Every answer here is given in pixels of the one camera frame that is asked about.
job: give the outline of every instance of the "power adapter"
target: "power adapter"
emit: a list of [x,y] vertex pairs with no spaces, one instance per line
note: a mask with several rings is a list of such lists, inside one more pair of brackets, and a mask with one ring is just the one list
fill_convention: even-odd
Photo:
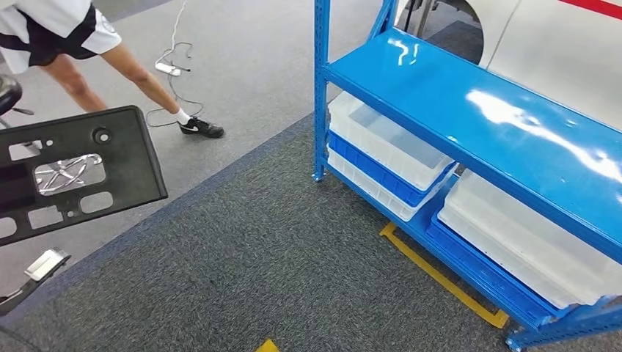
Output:
[[174,77],[179,77],[181,75],[181,70],[179,68],[164,64],[163,62],[158,62],[157,64],[155,64],[155,69]]

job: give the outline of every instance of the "white car body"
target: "white car body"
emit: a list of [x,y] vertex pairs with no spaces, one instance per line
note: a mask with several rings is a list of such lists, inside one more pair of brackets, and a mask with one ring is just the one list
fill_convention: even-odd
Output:
[[467,0],[480,66],[622,130],[622,0],[589,1]]

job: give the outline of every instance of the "person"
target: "person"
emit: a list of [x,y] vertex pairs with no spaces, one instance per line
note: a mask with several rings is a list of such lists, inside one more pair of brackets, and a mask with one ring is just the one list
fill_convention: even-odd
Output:
[[184,134],[220,138],[224,129],[191,117],[123,45],[91,0],[0,0],[0,52],[17,74],[38,66],[86,112],[106,109],[72,59],[101,56],[168,111]]

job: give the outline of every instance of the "blue metal shelf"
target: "blue metal shelf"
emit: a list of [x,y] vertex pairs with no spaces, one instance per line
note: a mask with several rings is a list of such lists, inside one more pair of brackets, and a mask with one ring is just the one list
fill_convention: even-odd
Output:
[[324,73],[622,263],[622,134],[616,130],[397,29]]
[[426,233],[457,177],[452,177],[413,219],[404,222],[332,166],[326,163],[325,167],[520,324],[538,329],[549,317],[566,313],[531,293],[528,287],[462,238],[434,230],[431,234]]
[[513,351],[622,329],[622,304],[555,310],[462,237],[430,226],[448,186],[404,222],[328,165],[331,81],[622,263],[622,133],[393,29],[395,4],[383,0],[368,42],[329,64],[330,0],[315,0],[315,180],[328,169],[522,324],[506,340]]

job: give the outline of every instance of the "red stripe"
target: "red stripe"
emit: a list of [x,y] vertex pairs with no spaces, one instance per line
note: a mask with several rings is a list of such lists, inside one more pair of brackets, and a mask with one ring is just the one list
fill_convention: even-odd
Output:
[[574,6],[582,7],[586,10],[601,13],[618,20],[622,20],[622,6],[612,4],[603,0],[560,0]]

